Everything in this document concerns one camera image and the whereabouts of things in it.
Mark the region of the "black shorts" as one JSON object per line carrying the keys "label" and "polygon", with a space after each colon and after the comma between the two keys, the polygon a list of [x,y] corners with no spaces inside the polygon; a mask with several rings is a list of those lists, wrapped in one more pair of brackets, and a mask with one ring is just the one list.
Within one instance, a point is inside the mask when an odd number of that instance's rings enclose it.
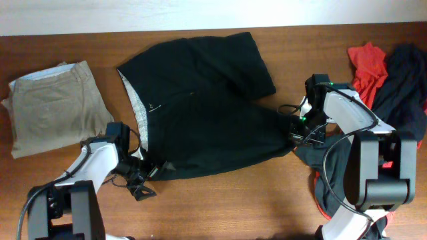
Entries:
{"label": "black shorts", "polygon": [[289,117],[256,103],[276,88],[248,32],[154,45],[118,71],[143,106],[148,155],[165,180],[234,171],[288,154]]}

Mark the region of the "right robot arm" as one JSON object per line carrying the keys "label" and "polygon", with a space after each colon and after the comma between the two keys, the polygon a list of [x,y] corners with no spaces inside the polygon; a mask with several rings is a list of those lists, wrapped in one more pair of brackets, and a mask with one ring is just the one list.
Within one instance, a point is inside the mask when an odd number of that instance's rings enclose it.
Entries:
{"label": "right robot arm", "polygon": [[397,131],[376,116],[349,84],[333,83],[327,74],[314,74],[305,82],[306,95],[294,117],[290,139],[297,148],[323,147],[326,126],[335,123],[343,136],[326,147],[321,177],[327,174],[329,154],[350,143],[344,171],[344,198],[334,195],[339,208],[318,227],[316,239],[362,239],[381,218],[415,196],[417,142],[410,132]]}

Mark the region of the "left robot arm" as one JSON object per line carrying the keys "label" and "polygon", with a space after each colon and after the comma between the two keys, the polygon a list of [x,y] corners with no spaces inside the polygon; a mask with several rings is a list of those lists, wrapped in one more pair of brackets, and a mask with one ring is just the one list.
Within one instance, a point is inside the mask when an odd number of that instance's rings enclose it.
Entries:
{"label": "left robot arm", "polygon": [[30,239],[113,239],[105,231],[97,192],[116,176],[136,201],[154,197],[144,183],[169,167],[145,149],[129,149],[132,130],[122,122],[107,124],[106,133],[81,142],[81,153],[57,179],[32,188],[18,221],[17,238],[27,224]]}

